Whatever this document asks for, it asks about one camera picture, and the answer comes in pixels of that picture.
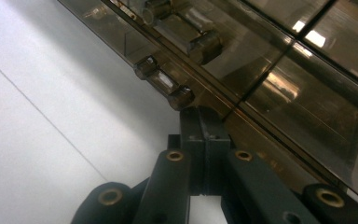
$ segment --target glass panel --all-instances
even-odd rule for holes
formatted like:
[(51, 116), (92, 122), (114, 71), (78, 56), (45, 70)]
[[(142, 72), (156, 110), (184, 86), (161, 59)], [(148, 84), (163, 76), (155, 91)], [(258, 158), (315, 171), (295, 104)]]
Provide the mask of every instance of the glass panel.
[[(205, 88), (189, 70), (172, 60), (172, 53), (153, 44), (151, 34), (143, 36), (100, 0), (61, 0), (81, 21), (135, 70), (136, 76), (147, 80), (174, 109), (183, 106), (207, 105), (224, 117), (233, 106), (224, 97)], [(112, 1), (134, 21), (139, 17), (118, 1)]]
[(357, 85), (295, 44), (247, 104), (358, 191)]
[(243, 96), (292, 39), (239, 1), (123, 2), (237, 97)]
[(299, 33), (327, 0), (243, 0), (266, 13), (288, 30)]
[(338, 1), (306, 41), (358, 76), (358, 0)]

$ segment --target metal bolt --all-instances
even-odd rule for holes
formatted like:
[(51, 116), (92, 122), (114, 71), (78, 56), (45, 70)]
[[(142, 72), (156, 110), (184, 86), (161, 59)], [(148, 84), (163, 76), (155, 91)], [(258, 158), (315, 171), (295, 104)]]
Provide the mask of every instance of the metal bolt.
[(146, 61), (147, 61), (148, 63), (154, 63), (154, 62), (155, 62), (152, 57), (148, 57), (148, 58), (146, 59)]
[(344, 200), (339, 197), (335, 192), (329, 189), (317, 189), (316, 197), (321, 200), (323, 203), (330, 205), (332, 207), (340, 208), (345, 205)]
[(242, 161), (251, 161), (253, 157), (249, 152), (241, 150), (236, 151), (235, 156)]
[(98, 202), (109, 206), (118, 203), (123, 198), (123, 193), (120, 189), (106, 189), (98, 196)]
[(169, 161), (181, 161), (185, 156), (180, 151), (170, 151), (167, 154), (167, 159)]
[(283, 220), (290, 224), (301, 224), (301, 218), (297, 214), (292, 212), (284, 212)]

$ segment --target cylindrical knob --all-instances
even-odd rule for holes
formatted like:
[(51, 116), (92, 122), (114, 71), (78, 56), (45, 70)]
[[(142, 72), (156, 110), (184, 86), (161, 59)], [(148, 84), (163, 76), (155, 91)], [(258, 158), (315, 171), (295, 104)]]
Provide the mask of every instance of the cylindrical knob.
[(142, 17), (147, 25), (154, 25), (156, 20), (166, 18), (171, 14), (170, 0), (149, 0), (142, 9)]
[(219, 34), (210, 31), (193, 41), (187, 47), (187, 55), (198, 64), (206, 64), (222, 53)]
[(174, 110), (182, 110), (189, 106), (195, 99), (193, 91), (187, 86), (180, 86), (168, 97), (168, 102)]
[(147, 56), (134, 65), (133, 70), (138, 78), (145, 80), (158, 69), (158, 63), (153, 56)]

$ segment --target white surface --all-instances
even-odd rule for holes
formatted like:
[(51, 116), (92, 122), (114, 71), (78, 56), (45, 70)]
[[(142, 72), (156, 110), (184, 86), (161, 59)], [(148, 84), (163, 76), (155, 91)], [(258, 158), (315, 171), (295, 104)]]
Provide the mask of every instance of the white surface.
[[(66, 8), (0, 1), (0, 223), (69, 223), (98, 185), (147, 178), (168, 133), (178, 113)], [(192, 202), (190, 223), (225, 223)]]

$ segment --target white floor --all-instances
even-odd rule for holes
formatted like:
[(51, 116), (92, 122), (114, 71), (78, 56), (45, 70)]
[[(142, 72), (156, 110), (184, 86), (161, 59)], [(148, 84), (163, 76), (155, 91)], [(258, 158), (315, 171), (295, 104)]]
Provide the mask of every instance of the white floor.
[[(0, 0), (0, 223), (70, 223), (107, 181), (147, 178), (179, 114), (55, 0)], [(190, 223), (225, 223), (218, 198)]]

